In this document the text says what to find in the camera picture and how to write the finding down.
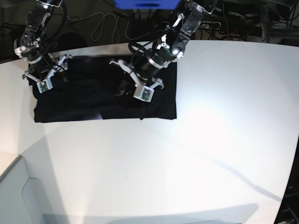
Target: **metal bracket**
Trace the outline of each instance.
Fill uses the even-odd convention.
[[[70,55],[62,55],[58,59],[59,61],[56,63],[56,65],[60,65],[64,68],[64,70],[67,70],[67,63],[65,63],[65,60],[71,58]],[[62,72],[63,69],[59,66],[55,66],[55,69],[58,70],[59,72]],[[40,79],[36,78],[35,76],[31,75],[29,71],[26,71],[24,75],[22,76],[23,79],[26,77],[32,79],[33,81],[36,82],[37,88],[40,93],[46,92],[48,90],[53,89],[53,84],[51,82],[51,78],[55,75],[55,72],[57,72],[55,69],[51,69],[49,73],[47,74],[46,78],[41,81]]]
[[[136,87],[133,96],[138,100],[150,103],[155,93],[154,89],[158,86],[164,88],[163,80],[160,78],[152,79],[154,84],[151,85],[150,87],[146,86],[144,83],[142,83],[139,80],[136,73],[130,68],[130,65],[123,60],[118,60],[118,61],[111,60],[109,64],[114,64],[116,66],[121,67],[122,70],[124,70],[126,73],[128,73],[131,76],[131,78],[135,82],[135,87]]]

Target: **blue box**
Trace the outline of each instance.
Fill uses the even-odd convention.
[[[175,9],[180,0],[114,0],[121,9]]]

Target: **black cloth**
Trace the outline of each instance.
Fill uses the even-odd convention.
[[[130,61],[131,56],[114,59]],[[33,85],[37,99],[35,122],[80,121],[94,119],[162,118],[176,119],[177,65],[161,70],[165,88],[155,89],[151,103],[133,98],[134,91],[117,97],[120,85],[134,82],[129,74],[117,66],[109,65],[109,57],[77,57],[68,61],[65,82],[61,74],[51,78],[53,89],[39,93]]]

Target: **black cable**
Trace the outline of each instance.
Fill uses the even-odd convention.
[[[58,71],[54,66],[55,65],[53,65],[52,64],[52,62],[48,62],[47,61],[47,59],[46,59],[46,57],[45,57],[45,54],[47,54],[47,52],[46,51],[44,51],[44,49],[43,49],[43,47],[42,47],[42,39],[41,39],[41,41],[40,41],[40,55],[43,57],[43,59],[44,59],[44,61],[52,68],[52,69],[54,69],[56,72],[58,72],[60,75],[62,75],[63,76],[63,74],[60,72],[60,71]]]
[[[56,49],[58,47],[58,42],[52,42],[50,44],[48,44],[48,46],[44,49],[44,53],[48,54],[49,52],[53,52],[54,49]]]
[[[145,52],[147,52],[148,50],[147,50],[145,47],[146,47],[147,45],[149,45],[150,43],[155,42],[156,40],[157,40],[157,39],[155,39],[155,40],[153,40],[153,41],[150,41],[150,42],[147,42],[145,45],[140,45],[141,48],[138,49],[138,50],[132,55],[132,57],[131,57],[131,62],[130,62],[132,71],[134,71],[134,72],[136,73],[136,71],[135,71],[133,65],[136,64],[138,61],[140,61],[140,59],[146,54],[146,53],[141,54],[141,55],[138,57],[138,59],[137,59],[136,61],[133,62],[134,57],[135,57],[137,54],[141,53],[139,50],[142,50],[142,51],[144,52],[144,49],[145,49]]]
[[[273,23],[273,24],[280,24],[280,23],[288,24],[288,23],[286,23],[286,22],[276,22],[276,23]],[[290,25],[290,27],[299,28],[299,26],[295,26],[295,25],[292,25],[292,24],[288,24],[288,25]]]
[[[72,17],[71,17],[71,19],[75,19],[75,18],[78,18],[78,19],[79,19],[79,16],[76,16],[76,15],[75,15],[75,16],[72,16]],[[70,24],[70,28],[71,28],[72,30],[75,30],[76,33],[79,34],[79,31],[78,31],[76,28],[73,27],[73,24]]]
[[[204,31],[206,31],[210,35],[208,40],[211,40],[213,36],[213,31],[209,32],[207,29],[204,29]]]
[[[61,8],[63,9],[63,17],[62,17],[62,20],[61,20],[61,24],[58,28],[58,30],[55,32],[55,34],[50,37],[50,39],[47,40],[47,42],[52,42],[52,41],[55,41],[56,38],[61,34],[61,32],[63,31],[64,27],[67,25],[67,9],[66,9],[66,5],[64,2],[61,3]]]
[[[153,43],[154,41],[150,41],[150,42],[147,42],[145,45],[140,45],[140,44],[138,44],[138,43],[131,43],[133,46],[136,46],[137,48],[138,48],[138,50],[136,50],[135,52],[134,52],[134,54],[132,55],[132,58],[131,58],[131,68],[133,68],[133,59],[134,59],[134,57],[138,54],[138,53],[141,53],[142,54],[142,52],[140,52],[140,50],[142,50],[143,51],[143,54],[142,55],[140,55],[140,57],[134,62],[134,63],[136,63],[136,62],[138,62],[140,59],[141,59],[141,57],[143,57],[144,55],[146,55],[146,54],[148,54],[148,50],[145,48],[147,45],[149,45],[150,43]]]
[[[289,34],[290,32],[292,32],[291,30],[290,31],[283,31],[281,29],[277,29],[277,28],[274,28],[274,27],[271,27],[271,29],[277,30],[277,31],[279,31],[282,34]]]
[[[295,18],[293,18],[293,20],[297,19],[298,16],[299,16],[299,13],[295,16]]]
[[[61,68],[61,69],[65,72],[64,67],[62,67],[61,65],[59,65],[59,64],[55,64],[54,66]]]
[[[293,17],[292,17],[292,19],[291,19],[291,23],[290,23],[290,25],[292,25],[292,23],[293,23],[294,15],[295,15],[295,12],[296,12],[296,8],[297,8],[297,3],[296,3],[296,5],[295,5],[295,7],[293,7],[294,12],[293,12]]]
[[[222,3],[222,12],[223,12],[223,16],[224,16],[224,19],[225,19],[225,22],[226,22],[226,26],[227,26],[227,29],[228,29],[228,20],[227,20],[227,18],[225,16],[224,2]]]
[[[132,53],[136,53],[136,52],[139,52],[140,50],[142,50],[144,54],[148,54],[148,50],[144,46],[142,46],[141,44],[138,44],[136,42],[129,42],[128,48]]]
[[[7,33],[7,34],[0,34],[0,36],[2,36],[2,37],[4,37],[4,36],[8,36],[8,35],[10,35],[15,29],[17,29],[17,28],[20,28],[20,27],[22,27],[22,26],[24,26],[24,25],[17,25],[17,24],[9,24],[9,23],[3,23],[1,26],[0,26],[0,31],[2,30],[2,29],[10,29],[10,32],[9,33]]]

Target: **folded black garment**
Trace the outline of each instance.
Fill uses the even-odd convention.
[[[131,56],[114,56],[130,61]],[[133,93],[116,96],[124,83],[134,87],[129,74],[117,66],[109,65],[111,56],[77,57],[69,60],[67,77],[61,74],[51,78],[53,89],[39,93],[33,85],[37,99],[35,122],[81,121],[95,119],[161,118],[176,119],[177,65],[172,63],[158,76],[164,89],[155,89],[151,103],[133,98]]]

